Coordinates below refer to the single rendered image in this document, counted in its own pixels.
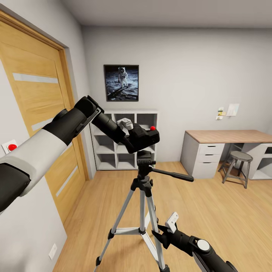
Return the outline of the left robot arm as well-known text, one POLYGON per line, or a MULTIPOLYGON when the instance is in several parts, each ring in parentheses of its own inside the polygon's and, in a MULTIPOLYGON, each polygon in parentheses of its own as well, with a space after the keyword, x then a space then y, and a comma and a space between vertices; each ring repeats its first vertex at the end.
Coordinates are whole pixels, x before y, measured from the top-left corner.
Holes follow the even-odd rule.
POLYGON ((90 95, 82 97, 73 109, 61 110, 51 123, 0 158, 0 215, 43 178, 72 139, 92 120, 116 144, 121 142, 134 149, 123 132, 123 128, 133 129, 131 120, 123 118, 115 123, 104 112, 90 95))

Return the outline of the digital camera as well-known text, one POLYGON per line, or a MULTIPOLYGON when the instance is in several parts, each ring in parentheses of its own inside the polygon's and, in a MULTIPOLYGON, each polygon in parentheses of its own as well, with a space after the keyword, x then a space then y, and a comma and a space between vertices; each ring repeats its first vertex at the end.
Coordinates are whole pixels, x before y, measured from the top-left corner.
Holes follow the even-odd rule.
POLYGON ((126 136, 126 138, 134 147, 134 149, 131 149, 126 146, 130 154, 141 151, 160 141, 159 131, 154 126, 150 127, 150 130, 145 130, 139 124, 133 123, 133 129, 128 130, 128 133, 129 136, 126 136))

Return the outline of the camera tripod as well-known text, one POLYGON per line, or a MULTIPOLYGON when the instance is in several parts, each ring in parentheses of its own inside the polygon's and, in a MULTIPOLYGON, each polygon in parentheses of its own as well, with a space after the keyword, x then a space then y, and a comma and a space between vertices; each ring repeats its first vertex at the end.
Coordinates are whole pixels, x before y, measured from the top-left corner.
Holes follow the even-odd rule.
POLYGON ((153 186, 153 180, 150 180, 150 177, 148 174, 153 171, 161 174, 166 174, 169 176, 172 176, 177 179, 182 179, 188 182, 193 182, 194 177, 182 173, 175 173, 175 172, 167 172, 164 170, 158 170, 155 168, 152 168, 151 166, 156 164, 156 161, 151 160, 151 151, 141 150, 137 152, 137 165, 138 165, 138 175, 137 178, 133 180, 133 183, 131 185, 131 188, 128 192, 128 195, 124 201, 124 204, 117 216, 117 219, 113 225, 113 228, 110 230, 108 234, 108 240, 105 244, 105 247, 99 257, 96 259, 96 267, 94 269, 94 272, 96 272, 96 269, 98 268, 98 265, 100 265, 102 257, 110 243, 110 240, 115 235, 141 235, 144 239, 146 245, 148 246, 148 249, 150 250, 153 258, 155 259, 157 265, 159 266, 160 272, 170 272, 170 268, 167 264, 164 262, 164 257, 162 253, 162 247, 160 241, 154 236, 155 239, 155 245, 153 244, 151 238, 149 237, 148 233, 146 232, 147 227, 149 225, 149 222, 151 221, 152 230, 154 232, 159 233, 160 230, 158 228, 158 221, 156 215, 156 206, 154 204, 153 196, 151 187, 153 186), (133 195, 133 192, 136 188, 140 188, 140 227, 133 227, 133 228, 117 228, 125 210, 126 207, 133 195), (147 199, 148 209, 149 212, 147 216, 145 217, 145 199, 147 199))

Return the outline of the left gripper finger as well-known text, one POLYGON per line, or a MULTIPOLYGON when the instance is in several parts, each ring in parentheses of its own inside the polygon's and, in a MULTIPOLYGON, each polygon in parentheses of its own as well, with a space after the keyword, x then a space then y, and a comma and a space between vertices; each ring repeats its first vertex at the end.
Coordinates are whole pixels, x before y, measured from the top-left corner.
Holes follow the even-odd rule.
POLYGON ((120 142, 123 143, 124 145, 128 146, 129 148, 134 149, 133 145, 129 142, 129 140, 125 136, 123 139, 121 139, 120 142))

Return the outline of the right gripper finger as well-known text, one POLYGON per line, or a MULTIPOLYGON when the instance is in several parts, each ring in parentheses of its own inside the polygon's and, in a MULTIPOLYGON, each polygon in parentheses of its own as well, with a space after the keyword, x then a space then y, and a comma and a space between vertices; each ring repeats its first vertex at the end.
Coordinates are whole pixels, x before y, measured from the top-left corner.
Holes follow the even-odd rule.
POLYGON ((153 230, 152 230, 152 234, 160 241, 160 243, 162 243, 162 241, 161 241, 162 235, 161 234, 154 232, 153 230))
POLYGON ((168 228, 166 226, 158 225, 159 230, 165 232, 168 228))

